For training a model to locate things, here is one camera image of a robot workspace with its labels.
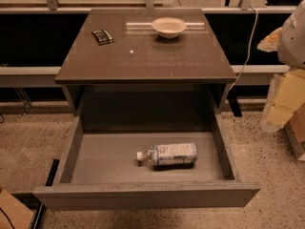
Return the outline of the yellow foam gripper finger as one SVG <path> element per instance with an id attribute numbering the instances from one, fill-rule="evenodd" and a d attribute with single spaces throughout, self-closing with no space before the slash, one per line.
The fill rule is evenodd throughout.
<path id="1" fill-rule="evenodd" d="M 295 69 L 275 74 L 270 82 L 260 126 L 266 133 L 282 129 L 305 103 L 305 71 Z"/>
<path id="2" fill-rule="evenodd" d="M 282 28 L 272 31 L 258 43 L 257 48 L 263 52 L 276 52 L 281 31 Z"/>

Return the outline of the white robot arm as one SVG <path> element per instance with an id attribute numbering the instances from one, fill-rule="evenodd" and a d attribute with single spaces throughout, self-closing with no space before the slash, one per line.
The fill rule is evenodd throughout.
<path id="1" fill-rule="evenodd" d="M 278 60 L 290 69 L 270 82 L 261 128 L 266 133 L 282 129 L 305 103 L 305 1 L 257 46 L 263 52 L 277 52 Z"/>

